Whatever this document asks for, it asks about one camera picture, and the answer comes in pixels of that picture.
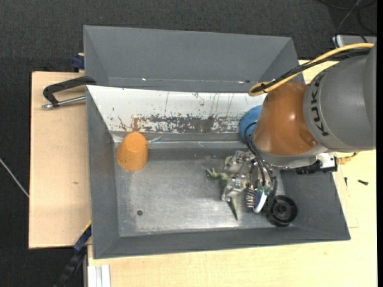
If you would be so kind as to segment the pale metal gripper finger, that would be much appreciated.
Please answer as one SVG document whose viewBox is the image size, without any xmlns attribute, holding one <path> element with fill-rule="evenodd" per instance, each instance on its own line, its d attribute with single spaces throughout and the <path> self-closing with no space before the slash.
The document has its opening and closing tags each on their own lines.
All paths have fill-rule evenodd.
<svg viewBox="0 0 383 287">
<path fill-rule="evenodd" d="M 236 220 L 239 219 L 236 202 L 239 193 L 240 191 L 234 189 L 233 187 L 225 187 L 221 194 L 221 200 L 229 204 L 229 207 Z"/>
</svg>

